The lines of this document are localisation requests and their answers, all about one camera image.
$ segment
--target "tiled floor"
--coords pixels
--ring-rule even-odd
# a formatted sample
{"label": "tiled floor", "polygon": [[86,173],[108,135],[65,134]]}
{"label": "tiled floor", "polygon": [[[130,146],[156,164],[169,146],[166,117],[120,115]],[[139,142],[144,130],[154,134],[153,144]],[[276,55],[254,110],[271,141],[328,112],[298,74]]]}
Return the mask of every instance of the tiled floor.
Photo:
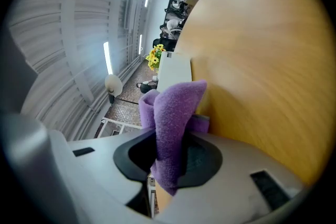
{"label": "tiled floor", "polygon": [[[156,73],[151,71],[147,66],[147,61],[143,61],[138,69],[134,72],[128,82],[124,85],[121,95],[118,98],[138,103],[140,97],[143,96],[140,89],[136,87],[138,82],[152,80]],[[106,118],[140,126],[139,106],[132,103],[115,100],[109,111],[105,115]]]}

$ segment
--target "wall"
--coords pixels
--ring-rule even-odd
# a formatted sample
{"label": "wall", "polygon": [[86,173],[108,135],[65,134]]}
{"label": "wall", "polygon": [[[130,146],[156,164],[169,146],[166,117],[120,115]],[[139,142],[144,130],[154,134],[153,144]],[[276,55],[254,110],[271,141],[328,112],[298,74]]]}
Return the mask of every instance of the wall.
{"label": "wall", "polygon": [[151,10],[148,17],[148,30],[146,35],[146,43],[144,47],[144,53],[149,54],[153,47],[153,40],[160,38],[161,30],[159,26],[163,24],[165,18],[164,9],[167,8],[169,0],[153,0],[150,3]]}
{"label": "wall", "polygon": [[134,28],[121,29],[122,0],[16,0],[8,16],[15,43],[38,73],[22,108],[67,140],[83,138],[106,103],[103,43],[113,72],[124,79],[139,64],[144,0]]}

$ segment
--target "person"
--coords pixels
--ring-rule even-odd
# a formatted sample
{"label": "person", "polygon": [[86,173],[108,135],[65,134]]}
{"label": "person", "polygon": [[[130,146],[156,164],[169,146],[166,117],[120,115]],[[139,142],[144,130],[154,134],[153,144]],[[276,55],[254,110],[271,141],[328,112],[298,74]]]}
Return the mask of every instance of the person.
{"label": "person", "polygon": [[168,34],[173,28],[180,27],[180,20],[171,19],[167,23],[160,25],[160,30],[166,31]]}

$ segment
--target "wooden table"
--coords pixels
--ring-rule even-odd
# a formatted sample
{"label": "wooden table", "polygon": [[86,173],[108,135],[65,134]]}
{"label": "wooden table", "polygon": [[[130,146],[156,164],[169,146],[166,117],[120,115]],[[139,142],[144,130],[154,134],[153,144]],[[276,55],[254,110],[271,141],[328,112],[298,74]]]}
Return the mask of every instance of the wooden table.
{"label": "wooden table", "polygon": [[199,0],[175,51],[208,82],[198,113],[210,133],[260,148],[310,185],[334,146],[334,47],[320,0]]}

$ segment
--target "black object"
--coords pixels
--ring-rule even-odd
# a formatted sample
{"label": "black object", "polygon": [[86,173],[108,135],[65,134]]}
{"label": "black object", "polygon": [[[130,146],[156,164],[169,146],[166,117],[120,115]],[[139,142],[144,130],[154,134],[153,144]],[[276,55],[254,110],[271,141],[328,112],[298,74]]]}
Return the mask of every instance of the black object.
{"label": "black object", "polygon": [[[115,165],[126,178],[142,183],[146,182],[155,159],[155,130],[150,130],[120,145],[113,155]],[[218,172],[222,162],[222,154],[216,146],[185,133],[182,140],[182,173],[177,187],[196,187],[205,184]]]}
{"label": "black object", "polygon": [[158,85],[156,83],[149,85],[149,84],[143,84],[141,82],[137,83],[136,85],[137,88],[140,88],[140,91],[142,93],[147,93],[150,90],[156,89],[158,87]]}
{"label": "black object", "polygon": [[169,38],[157,38],[155,40],[153,40],[153,48],[155,46],[157,46],[158,44],[162,44],[163,45],[163,48],[166,50],[166,51],[174,51],[175,47],[176,47],[176,43],[177,43],[177,40],[175,39],[169,39]]}
{"label": "black object", "polygon": [[110,104],[114,104],[115,99],[120,100],[120,101],[123,101],[123,102],[126,102],[126,103],[138,104],[138,103],[135,103],[135,102],[132,102],[132,101],[123,100],[123,99],[114,97],[114,95],[109,94],[109,101],[110,101]]}
{"label": "black object", "polygon": [[79,156],[89,154],[89,153],[94,152],[94,151],[95,150],[92,147],[85,147],[85,148],[81,148],[80,150],[75,150],[75,151],[72,151],[72,152],[76,157],[79,157]]}
{"label": "black object", "polygon": [[177,10],[176,8],[165,8],[164,11],[168,14],[168,13],[172,13],[174,14],[176,17],[178,17],[179,19],[186,19],[188,18],[187,15],[181,13],[179,10]]}
{"label": "black object", "polygon": [[272,210],[283,206],[289,201],[287,194],[266,171],[250,174],[250,177]]}

